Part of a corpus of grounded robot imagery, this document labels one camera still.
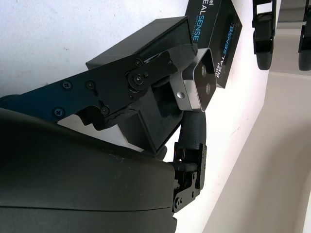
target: silver camera housing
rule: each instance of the silver camera housing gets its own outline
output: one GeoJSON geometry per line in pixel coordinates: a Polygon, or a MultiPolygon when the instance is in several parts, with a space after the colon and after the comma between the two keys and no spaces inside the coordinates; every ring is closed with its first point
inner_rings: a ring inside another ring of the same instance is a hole
{"type": "Polygon", "coordinates": [[[193,62],[172,75],[170,83],[180,110],[204,112],[217,85],[211,50],[199,49],[193,62]]]}

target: black box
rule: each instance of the black box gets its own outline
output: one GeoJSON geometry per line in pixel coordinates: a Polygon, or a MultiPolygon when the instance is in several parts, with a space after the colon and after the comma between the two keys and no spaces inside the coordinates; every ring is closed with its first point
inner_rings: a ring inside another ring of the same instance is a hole
{"type": "MultiPolygon", "coordinates": [[[[156,19],[87,62],[86,66],[93,69],[135,53],[146,60],[190,43],[188,17],[156,19]]],[[[170,83],[149,88],[139,103],[139,113],[120,123],[119,127],[129,143],[157,154],[179,127],[183,111],[177,106],[170,83]]]]}
{"type": "Polygon", "coordinates": [[[231,0],[189,0],[186,15],[193,43],[211,49],[217,86],[225,88],[242,30],[231,0]]]}

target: black screw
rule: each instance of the black screw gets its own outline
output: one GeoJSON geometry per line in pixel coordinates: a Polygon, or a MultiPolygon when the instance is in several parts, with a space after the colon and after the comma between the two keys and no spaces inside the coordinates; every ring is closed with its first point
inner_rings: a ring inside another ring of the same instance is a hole
{"type": "Polygon", "coordinates": [[[144,78],[140,74],[134,75],[133,80],[137,85],[142,85],[144,82],[144,78]]]}
{"type": "Polygon", "coordinates": [[[57,107],[52,110],[52,114],[55,118],[63,118],[65,115],[65,110],[63,108],[57,107]]]}
{"type": "Polygon", "coordinates": [[[175,199],[175,208],[178,209],[180,206],[180,198],[175,199]]]}
{"type": "Polygon", "coordinates": [[[93,81],[89,80],[86,82],[86,87],[89,90],[94,90],[95,89],[95,83],[93,81]]]}
{"type": "Polygon", "coordinates": [[[109,108],[107,108],[106,106],[101,108],[101,113],[102,115],[105,117],[107,115],[109,115],[109,108]]]}
{"type": "Polygon", "coordinates": [[[68,80],[64,80],[61,82],[61,87],[66,91],[70,91],[72,89],[72,83],[68,80]]]}
{"type": "Polygon", "coordinates": [[[140,60],[137,59],[137,60],[135,61],[135,65],[136,65],[137,67],[140,67],[140,66],[141,66],[140,60]]]}

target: product box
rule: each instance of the product box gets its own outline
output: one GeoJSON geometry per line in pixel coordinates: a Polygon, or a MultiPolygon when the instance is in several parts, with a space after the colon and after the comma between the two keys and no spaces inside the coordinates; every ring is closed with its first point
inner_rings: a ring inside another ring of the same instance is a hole
{"type": "Polygon", "coordinates": [[[225,88],[242,30],[231,0],[189,0],[185,15],[193,43],[211,49],[217,86],[225,88]]]}

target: camera lens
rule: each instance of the camera lens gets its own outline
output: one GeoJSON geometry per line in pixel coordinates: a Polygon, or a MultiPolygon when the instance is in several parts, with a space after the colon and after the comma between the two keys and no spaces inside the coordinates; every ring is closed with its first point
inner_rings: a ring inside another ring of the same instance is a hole
{"type": "Polygon", "coordinates": [[[210,85],[209,83],[206,85],[206,94],[210,94],[210,85]]]}
{"type": "Polygon", "coordinates": [[[205,65],[202,66],[202,76],[203,77],[206,76],[206,67],[205,67],[205,65]]]}

